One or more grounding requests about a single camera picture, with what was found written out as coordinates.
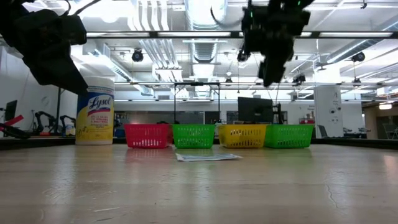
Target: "computer monitor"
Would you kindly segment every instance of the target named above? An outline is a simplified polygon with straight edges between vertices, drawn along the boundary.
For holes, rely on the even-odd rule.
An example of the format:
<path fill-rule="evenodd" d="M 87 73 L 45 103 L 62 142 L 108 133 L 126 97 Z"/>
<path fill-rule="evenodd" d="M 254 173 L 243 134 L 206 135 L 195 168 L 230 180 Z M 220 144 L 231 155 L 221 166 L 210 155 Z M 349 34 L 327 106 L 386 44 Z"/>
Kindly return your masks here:
<path fill-rule="evenodd" d="M 15 118 L 16 110 L 17 110 L 17 100 L 8 102 L 6 105 L 6 112 L 4 113 L 4 120 L 9 121 Z"/>
<path fill-rule="evenodd" d="M 255 123 L 274 122 L 272 100 L 238 97 L 238 119 Z"/>

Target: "red object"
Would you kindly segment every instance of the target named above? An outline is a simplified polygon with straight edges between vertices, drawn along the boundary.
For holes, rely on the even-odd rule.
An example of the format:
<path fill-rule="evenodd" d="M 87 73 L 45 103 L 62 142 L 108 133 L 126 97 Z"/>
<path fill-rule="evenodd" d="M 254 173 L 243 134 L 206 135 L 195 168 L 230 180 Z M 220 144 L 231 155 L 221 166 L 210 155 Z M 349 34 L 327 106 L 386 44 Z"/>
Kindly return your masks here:
<path fill-rule="evenodd" d="M 315 124 L 313 119 L 301 119 L 300 124 Z"/>
<path fill-rule="evenodd" d="M 12 126 L 13 124 L 18 123 L 18 122 L 22 121 L 23 119 L 24 119 L 24 117 L 22 115 L 19 115 L 16 118 L 12 118 L 11 120 L 6 121 L 4 124 L 8 125 L 8 126 Z"/>
<path fill-rule="evenodd" d="M 124 130 L 129 147 L 160 149 L 173 143 L 169 124 L 125 124 Z"/>

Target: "lysol wipes container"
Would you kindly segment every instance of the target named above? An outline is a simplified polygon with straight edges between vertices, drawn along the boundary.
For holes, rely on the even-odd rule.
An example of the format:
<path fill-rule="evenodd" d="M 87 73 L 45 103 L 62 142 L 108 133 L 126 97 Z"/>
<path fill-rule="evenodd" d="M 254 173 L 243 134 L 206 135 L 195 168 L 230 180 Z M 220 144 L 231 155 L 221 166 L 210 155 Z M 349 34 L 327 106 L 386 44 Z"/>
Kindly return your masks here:
<path fill-rule="evenodd" d="M 85 80 L 88 95 L 78 96 L 76 144 L 112 144 L 114 82 L 103 77 L 85 77 Z"/>

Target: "lysol logo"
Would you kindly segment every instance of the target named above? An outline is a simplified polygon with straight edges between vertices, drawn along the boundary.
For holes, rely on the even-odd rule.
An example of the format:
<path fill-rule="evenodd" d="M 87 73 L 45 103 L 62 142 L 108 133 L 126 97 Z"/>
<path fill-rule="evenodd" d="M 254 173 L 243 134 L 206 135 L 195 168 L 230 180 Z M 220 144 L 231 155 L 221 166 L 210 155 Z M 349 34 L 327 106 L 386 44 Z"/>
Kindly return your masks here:
<path fill-rule="evenodd" d="M 88 113 L 87 116 L 99 113 L 111 111 L 111 103 L 113 102 L 112 97 L 108 95 L 96 96 L 88 101 Z"/>

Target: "table surface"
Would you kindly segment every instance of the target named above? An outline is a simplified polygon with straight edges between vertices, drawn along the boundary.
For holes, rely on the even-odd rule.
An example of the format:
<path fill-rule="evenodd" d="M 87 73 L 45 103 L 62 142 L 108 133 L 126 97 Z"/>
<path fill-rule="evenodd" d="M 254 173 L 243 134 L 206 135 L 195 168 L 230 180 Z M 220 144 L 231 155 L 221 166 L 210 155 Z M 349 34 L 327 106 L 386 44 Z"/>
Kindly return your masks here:
<path fill-rule="evenodd" d="M 331 145 L 177 162 L 172 148 L 0 151 L 1 223 L 397 223 L 398 151 Z"/>

